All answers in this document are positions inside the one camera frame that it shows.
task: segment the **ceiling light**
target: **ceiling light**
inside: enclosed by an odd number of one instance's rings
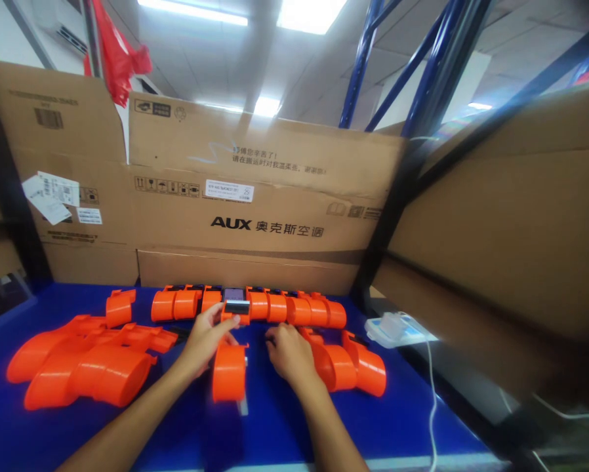
[[[255,102],[253,115],[272,118],[279,111],[279,100],[275,98],[260,97]]]
[[[347,0],[283,0],[277,26],[325,34]]]
[[[214,105],[214,104],[208,104],[208,103],[204,103],[204,102],[197,102],[199,105],[202,106],[208,106],[210,108],[218,108],[218,109],[223,109],[225,111],[230,111],[232,113],[242,113],[244,110],[240,107],[228,107],[228,106],[224,106],[224,105]]]
[[[204,18],[206,20],[213,20],[242,26],[249,24],[249,21],[243,16],[223,13],[217,10],[202,9],[193,7],[191,5],[186,5],[184,3],[177,3],[168,0],[138,0],[138,3],[142,7],[163,10],[170,13],[185,14],[188,16],[194,16],[196,18]]]
[[[476,102],[472,102],[470,104],[468,104],[468,107],[472,107],[472,108],[476,108],[476,109],[492,109],[493,106],[491,105],[485,105],[485,104],[480,104],[480,103],[476,103]]]

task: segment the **orange plastic part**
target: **orange plastic part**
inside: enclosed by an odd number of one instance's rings
[[[171,321],[174,319],[174,300],[177,291],[171,290],[173,285],[166,285],[163,290],[155,293],[150,309],[150,319],[155,323],[161,321]]]
[[[327,314],[327,306],[322,300],[312,298],[305,292],[299,290],[297,293],[299,298],[304,298],[310,304],[310,323],[308,326],[319,326],[324,328],[328,325],[329,316]]]
[[[312,312],[310,311],[310,304],[305,298],[287,296],[286,306],[288,308],[288,323],[295,326],[310,325]]]
[[[246,359],[248,346],[230,345],[224,339],[216,350],[212,396],[214,403],[242,401],[245,395]]]
[[[343,329],[347,324],[345,308],[338,302],[332,302],[318,292],[312,292],[311,297],[323,302],[327,308],[327,328]]]
[[[57,330],[37,334],[19,348],[12,357],[6,371],[6,378],[12,384],[32,380],[49,355],[65,343],[69,343],[72,337],[84,336],[105,326],[106,320],[103,317],[78,315]]]
[[[178,339],[178,334],[165,331],[162,326],[151,328],[150,326],[129,323],[124,326],[124,329],[127,331],[124,344],[136,345],[147,338],[149,339],[148,349],[161,354],[172,349]],[[114,339],[118,332],[118,330],[99,330],[99,332],[92,333],[91,340],[95,344],[103,344]]]
[[[342,332],[342,346],[355,366],[356,387],[371,395],[381,397],[386,390],[386,368],[382,358],[355,341],[354,335],[348,331]]]
[[[192,285],[186,285],[185,288],[176,293],[174,299],[173,317],[174,319],[193,319],[196,318],[198,310],[198,301],[203,297],[202,287],[192,288]]]
[[[203,291],[203,312],[207,311],[213,305],[220,303],[222,301],[222,291],[211,290],[211,288],[211,285],[205,285],[205,290]]]
[[[357,376],[348,352],[338,345],[325,345],[323,338],[309,328],[299,328],[299,332],[312,347],[314,367],[327,390],[335,392],[353,389]]]
[[[111,331],[110,339],[94,345],[96,337],[72,338],[52,353],[30,382],[24,406],[26,410],[67,406],[79,396],[92,397],[115,406],[126,406],[144,385],[156,358],[146,354],[150,333],[126,347],[134,324]]]
[[[283,293],[276,294],[267,292],[268,298],[268,317],[266,321],[269,323],[283,323],[288,318],[288,305],[286,304],[286,296]]]
[[[268,318],[268,295],[267,288],[262,292],[253,291],[254,288],[248,286],[246,289],[247,300],[251,303],[249,307],[249,315],[251,319],[267,319]]]
[[[113,290],[106,299],[106,325],[109,328],[130,323],[132,319],[131,304],[135,303],[136,291]]]

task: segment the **hand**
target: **hand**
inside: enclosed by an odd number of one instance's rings
[[[266,331],[266,338],[270,361],[277,373],[290,384],[295,392],[310,385],[324,386],[314,367],[310,343],[294,326],[281,323]]]
[[[216,353],[221,339],[237,345],[230,331],[240,323],[240,316],[236,315],[216,324],[220,320],[223,307],[223,303],[215,304],[196,317],[185,348],[174,363],[174,370],[180,375],[187,376],[190,381],[206,371],[207,364]]]

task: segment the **blue table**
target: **blue table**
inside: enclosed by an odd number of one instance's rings
[[[36,299],[0,317],[0,470],[53,470],[120,413],[116,407],[90,399],[79,399],[67,408],[26,412],[23,400],[28,384],[12,385],[5,378],[10,358],[26,340],[62,326],[78,314],[103,315],[106,298],[114,288],[118,287],[54,284]],[[150,305],[155,292],[154,288],[138,289],[133,321],[152,325]],[[364,316],[349,299],[336,300],[348,312],[348,328],[362,334]],[[192,323],[174,325],[190,328]],[[255,323],[235,332],[241,344],[250,345],[247,350],[249,415],[241,419],[241,433],[236,438],[244,451],[239,465],[282,464],[280,470],[302,469],[302,464],[313,460],[310,437],[296,397],[269,362],[264,345],[266,328],[266,324]],[[182,346],[160,356],[146,386],[174,361],[179,349]],[[386,350],[373,343],[371,349],[384,359],[388,377],[386,393],[382,398],[360,391],[334,393],[336,408],[372,468],[426,465],[432,453],[428,434],[430,386],[396,350]],[[205,423],[210,408],[206,406],[208,398],[209,375],[206,374],[190,386],[163,420],[135,468],[143,471],[202,468],[201,444],[210,433]],[[463,458],[468,458],[466,462],[496,462],[485,445],[441,400],[435,435],[439,455],[443,456],[440,463],[446,457],[461,462]],[[223,440],[223,450],[228,449],[228,441],[231,438]]]

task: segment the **white sticker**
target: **white sticker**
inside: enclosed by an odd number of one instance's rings
[[[225,200],[252,202],[253,190],[255,190],[253,186],[219,182],[218,180],[207,179],[207,183],[205,184],[206,196]]]
[[[53,176],[47,172],[38,172],[43,179],[43,193],[46,197],[54,197],[65,205],[80,207],[80,184],[75,180]]]
[[[30,177],[21,184],[24,188],[26,198],[51,225],[60,223],[71,218],[70,211],[58,199],[45,195],[43,190],[43,179],[38,175]]]
[[[97,208],[77,208],[78,221],[84,224],[102,224],[102,215]]]

